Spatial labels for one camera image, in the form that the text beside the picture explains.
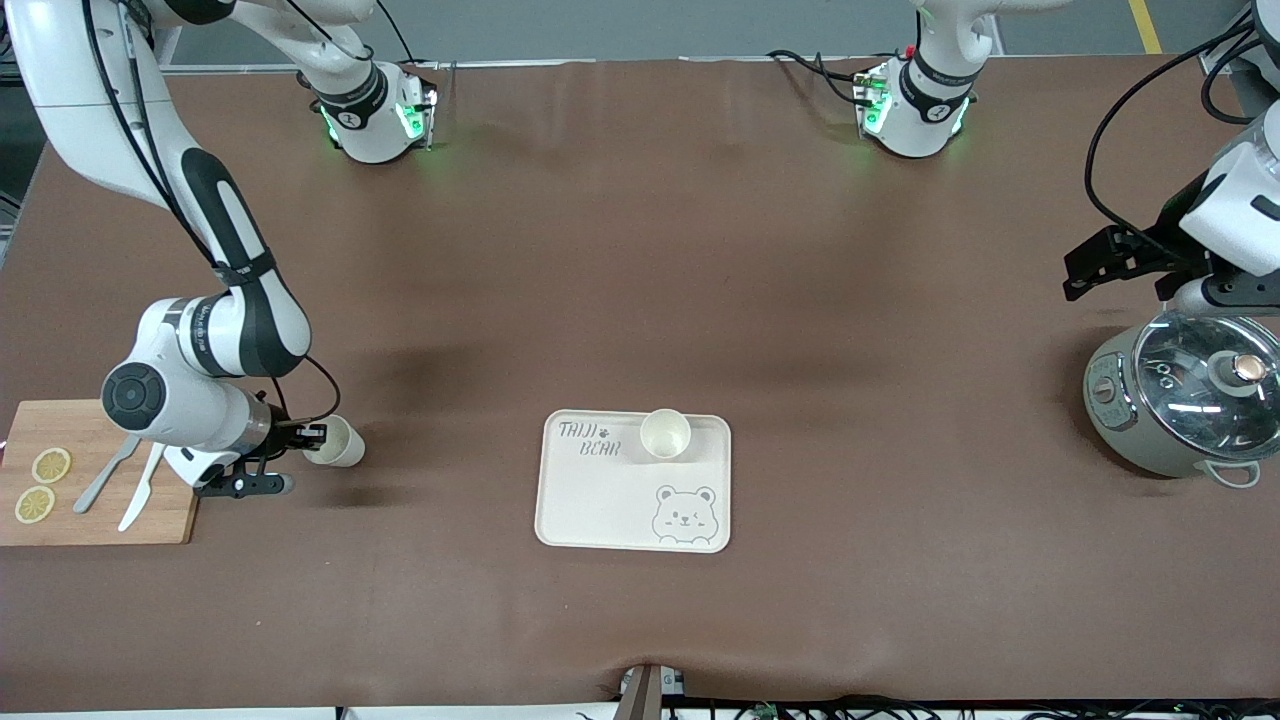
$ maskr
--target table knife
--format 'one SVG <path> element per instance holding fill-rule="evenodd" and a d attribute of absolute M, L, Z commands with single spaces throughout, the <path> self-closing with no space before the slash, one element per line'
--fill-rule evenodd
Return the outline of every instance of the table knife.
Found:
<path fill-rule="evenodd" d="M 147 466 L 142 469 L 142 477 L 138 478 L 138 489 L 133 491 L 133 500 L 129 501 L 129 509 L 124 511 L 124 518 L 120 520 L 120 527 L 116 530 L 122 533 L 128 530 L 129 525 L 142 514 L 147 500 L 151 500 L 151 475 L 156 473 L 160 460 L 164 459 L 164 448 L 165 446 L 159 442 L 151 443 L 151 455 L 147 456 Z"/>
<path fill-rule="evenodd" d="M 124 445 L 122 445 L 120 450 L 116 451 L 115 457 L 106 464 L 106 468 L 102 468 L 102 471 L 97 474 L 97 478 L 93 478 L 93 483 L 84 488 L 84 492 L 81 493 L 79 500 L 76 501 L 76 506 L 72 507 L 72 510 L 81 515 L 88 512 L 88 509 L 93 506 L 93 501 L 97 500 L 102 488 L 106 487 L 106 480 L 111 477 L 111 473 L 120 466 L 120 462 L 124 462 L 133 455 L 133 451 L 138 448 L 138 443 L 141 442 L 142 438 L 138 436 L 131 434 L 125 437 Z"/>

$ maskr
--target bear illustration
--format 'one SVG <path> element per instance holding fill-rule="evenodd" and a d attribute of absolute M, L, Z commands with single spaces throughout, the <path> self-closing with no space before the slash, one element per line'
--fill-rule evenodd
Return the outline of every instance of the bear illustration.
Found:
<path fill-rule="evenodd" d="M 653 532 L 659 541 L 710 544 L 719 532 L 719 523 L 712 511 L 716 492 L 701 487 L 694 492 L 676 492 L 671 486 L 658 488 L 658 512 L 653 516 Z"/>

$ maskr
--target robotic arm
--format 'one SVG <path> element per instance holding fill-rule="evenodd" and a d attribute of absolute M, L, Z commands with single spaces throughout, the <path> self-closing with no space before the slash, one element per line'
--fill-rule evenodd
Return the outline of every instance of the robotic arm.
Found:
<path fill-rule="evenodd" d="M 855 87 L 863 133 L 906 158 L 942 150 L 960 132 L 970 90 L 993 46 L 996 13 L 1039 13 L 1071 0 L 910 0 L 915 53 L 873 68 Z"/>
<path fill-rule="evenodd" d="M 310 1 L 321 17 L 365 5 Z M 416 142 L 398 106 L 412 83 L 398 68 L 392 73 L 335 49 L 361 46 L 349 28 L 317 26 L 330 40 L 308 46 L 283 10 L 244 8 L 234 0 L 5 3 L 24 83 L 58 154 L 97 184 L 170 209 L 224 286 L 218 295 L 152 304 L 129 356 L 102 386 L 102 406 L 120 428 L 169 446 L 166 460 L 197 492 L 236 497 L 287 491 L 287 477 L 262 474 L 266 459 L 315 448 L 324 430 L 291 420 L 225 378 L 288 374 L 307 357 L 311 328 L 236 181 L 174 111 L 145 45 L 151 24 L 233 15 L 274 29 L 273 42 L 310 73 L 323 105 L 335 117 L 349 114 L 337 131 L 348 154 L 380 161 Z M 259 474 L 244 471 L 247 461 L 259 461 Z"/>
<path fill-rule="evenodd" d="M 1253 29 L 1280 58 L 1280 0 L 1254 0 Z M 1280 315 L 1280 102 L 1226 145 L 1144 231 L 1108 225 L 1065 258 L 1068 300 L 1164 273 L 1160 300 L 1189 315 Z"/>

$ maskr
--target wooden cutting board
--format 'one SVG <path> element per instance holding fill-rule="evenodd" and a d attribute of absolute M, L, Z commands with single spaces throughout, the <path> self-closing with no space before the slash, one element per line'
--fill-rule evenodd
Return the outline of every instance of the wooden cutting board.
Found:
<path fill-rule="evenodd" d="M 120 450 L 124 438 L 125 433 L 111 424 L 97 400 L 20 404 L 0 464 L 0 546 L 187 542 L 196 518 L 196 496 L 164 461 L 151 479 L 151 500 L 142 514 L 128 530 L 116 530 L 151 452 L 147 441 L 120 462 L 88 512 L 72 511 L 81 492 Z M 56 495 L 54 511 L 38 523 L 24 525 L 18 521 L 14 509 L 23 491 L 40 484 L 31 475 L 31 464 L 50 447 L 70 452 L 72 469 L 67 477 L 47 486 Z"/>

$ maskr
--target lemon slice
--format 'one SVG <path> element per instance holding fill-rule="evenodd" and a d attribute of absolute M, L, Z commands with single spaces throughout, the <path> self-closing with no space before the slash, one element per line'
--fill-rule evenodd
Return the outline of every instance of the lemon slice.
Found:
<path fill-rule="evenodd" d="M 60 447 L 50 447 L 31 464 L 31 477 L 40 483 L 56 483 L 72 470 L 72 454 Z"/>
<path fill-rule="evenodd" d="M 22 493 L 22 497 L 18 498 L 18 505 L 14 506 L 13 514 L 23 525 L 38 523 L 54 511 L 55 497 L 58 496 L 54 495 L 54 491 L 45 486 L 27 488 L 27 492 Z"/>

